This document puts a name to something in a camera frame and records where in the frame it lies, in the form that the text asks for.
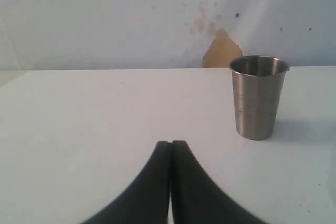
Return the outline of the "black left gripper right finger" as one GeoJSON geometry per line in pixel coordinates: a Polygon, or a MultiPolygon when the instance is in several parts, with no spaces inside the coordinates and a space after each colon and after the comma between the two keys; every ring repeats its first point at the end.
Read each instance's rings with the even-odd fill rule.
{"type": "Polygon", "coordinates": [[[264,223],[212,181],[185,141],[172,143],[171,201],[174,223],[264,223]]]}

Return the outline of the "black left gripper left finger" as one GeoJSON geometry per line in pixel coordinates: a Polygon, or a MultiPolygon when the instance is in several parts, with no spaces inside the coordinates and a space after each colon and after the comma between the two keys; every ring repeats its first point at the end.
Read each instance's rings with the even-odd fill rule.
{"type": "Polygon", "coordinates": [[[157,142],[134,181],[84,223],[168,223],[172,144],[157,142]]]}

